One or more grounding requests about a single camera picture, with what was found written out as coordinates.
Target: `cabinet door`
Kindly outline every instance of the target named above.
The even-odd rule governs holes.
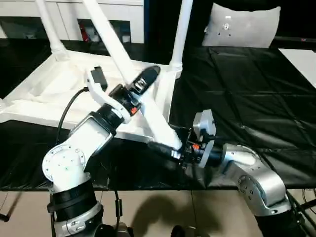
[[[90,19],[83,3],[58,3],[70,40],[82,40],[78,20]],[[127,21],[130,26],[131,42],[144,43],[144,8],[134,5],[100,4],[108,20]]]
[[[68,40],[67,31],[63,24],[56,2],[47,2],[47,9],[55,26],[57,35],[61,40]],[[33,1],[0,1],[0,38],[12,36],[13,31],[28,31],[32,24],[43,25],[40,21],[40,13]]]

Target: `beige floor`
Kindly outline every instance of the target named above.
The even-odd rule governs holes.
[[[300,190],[292,193],[300,199]],[[103,222],[114,224],[114,193],[96,192],[96,196],[104,205]],[[134,228],[136,237],[168,237],[175,225],[196,226],[201,236],[262,236],[236,191],[127,191],[119,196],[121,220]],[[9,222],[0,222],[0,236],[51,236],[48,200],[46,192],[0,192],[0,213],[11,215]]]

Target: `black fabric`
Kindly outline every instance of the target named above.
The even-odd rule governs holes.
[[[1,58],[8,47],[16,59],[27,53],[30,58],[22,62],[25,73],[16,70],[10,79],[1,79],[4,90],[10,90],[45,59],[43,55],[50,54],[48,42],[34,42],[0,40]],[[65,45],[71,50],[107,55],[95,44],[66,41]],[[170,60],[170,54],[161,48],[131,44],[126,49],[135,60],[165,64]],[[19,63],[4,60],[0,69]],[[182,76],[175,84],[170,122],[191,126],[195,113],[204,109],[212,109],[217,135],[255,147],[272,162],[288,188],[316,187],[316,90],[278,50],[187,50]],[[18,121],[0,124],[0,190],[48,189],[41,163],[54,146],[56,130]],[[62,139],[67,133],[62,131]],[[112,189],[110,178],[114,175],[119,190],[236,188],[231,181],[215,178],[211,169],[188,167],[184,174],[171,161],[149,151],[146,144],[121,139],[113,139],[90,159],[87,171],[97,190]]]

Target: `white pillow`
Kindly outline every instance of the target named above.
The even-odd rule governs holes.
[[[233,11],[214,3],[202,45],[268,48],[277,32],[280,9]]]

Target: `table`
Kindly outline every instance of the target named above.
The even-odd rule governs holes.
[[[70,50],[107,55],[99,44],[65,41]],[[126,45],[132,59],[166,64],[170,53]],[[0,97],[50,54],[41,40],[0,40]],[[289,189],[316,187],[316,90],[277,49],[187,48],[176,81],[170,123],[189,127],[196,112],[212,109],[217,135],[255,147],[277,168]],[[63,130],[65,138],[68,131]],[[53,127],[9,121],[0,124],[0,190],[47,191],[41,162],[54,145]],[[235,189],[211,170],[187,175],[145,144],[114,139],[90,159],[96,190]]]

